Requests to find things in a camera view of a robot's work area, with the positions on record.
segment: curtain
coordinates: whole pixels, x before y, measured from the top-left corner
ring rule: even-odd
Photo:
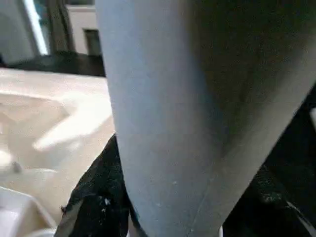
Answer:
[[[74,51],[71,24],[66,4],[68,0],[48,0],[47,16],[50,29],[50,47],[52,52]]]

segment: dark surface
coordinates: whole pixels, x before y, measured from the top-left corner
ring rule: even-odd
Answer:
[[[89,56],[71,52],[58,52],[53,55],[41,56],[9,65],[8,67],[27,71],[106,76],[101,56]]]
[[[225,221],[225,237],[316,236],[315,107],[316,86]]]

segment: black fabric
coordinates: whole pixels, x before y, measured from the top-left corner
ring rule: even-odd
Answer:
[[[55,236],[125,237],[129,209],[114,135],[72,191]]]

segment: white plastic tray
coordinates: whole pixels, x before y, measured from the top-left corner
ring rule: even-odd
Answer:
[[[54,220],[32,196],[0,187],[1,237],[23,237],[53,227]]]

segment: gray cardboard tube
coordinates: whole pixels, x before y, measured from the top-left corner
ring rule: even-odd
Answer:
[[[315,33],[303,29],[314,15],[226,0],[98,0],[96,10],[141,227],[217,235],[315,82]]]
[[[183,7],[96,5],[126,187],[150,237],[191,231],[223,140],[223,115],[188,47]]]

